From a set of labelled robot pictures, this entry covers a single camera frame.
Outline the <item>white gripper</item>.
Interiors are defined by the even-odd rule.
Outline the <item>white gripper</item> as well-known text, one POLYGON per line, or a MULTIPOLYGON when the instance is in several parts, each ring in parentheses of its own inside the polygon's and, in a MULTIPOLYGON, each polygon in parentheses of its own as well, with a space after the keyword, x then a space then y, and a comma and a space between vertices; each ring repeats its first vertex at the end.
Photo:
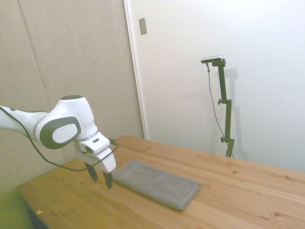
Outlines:
POLYGON ((93 164, 102 170, 105 178, 105 184, 108 189, 112 188, 112 171, 116 168, 116 161, 112 150, 109 148, 110 142, 106 141, 73 141, 76 148, 76 156, 78 159, 84 161, 86 170, 90 174, 93 181, 98 180, 98 175, 94 169, 93 164))

